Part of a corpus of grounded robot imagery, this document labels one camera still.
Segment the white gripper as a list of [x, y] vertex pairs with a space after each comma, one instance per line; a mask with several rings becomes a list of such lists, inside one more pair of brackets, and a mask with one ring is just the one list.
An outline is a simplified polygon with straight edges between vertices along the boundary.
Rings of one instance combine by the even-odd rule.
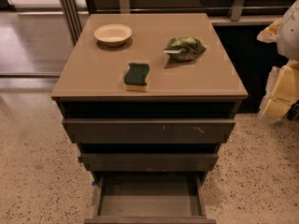
[[[257, 40], [264, 43], [276, 43], [282, 19], [277, 19], [264, 28]], [[299, 100], [299, 62], [288, 61], [282, 66], [273, 67], [269, 73], [265, 96], [261, 102], [261, 115], [272, 120], [281, 120], [291, 105]]]

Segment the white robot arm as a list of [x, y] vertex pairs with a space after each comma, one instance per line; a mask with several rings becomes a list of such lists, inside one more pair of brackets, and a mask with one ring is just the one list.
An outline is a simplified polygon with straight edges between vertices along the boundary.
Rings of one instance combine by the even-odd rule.
[[264, 43], [275, 42], [278, 53], [288, 59], [281, 68], [271, 69], [260, 104], [260, 119], [275, 123], [299, 101], [299, 0], [282, 18], [263, 29], [257, 39]]

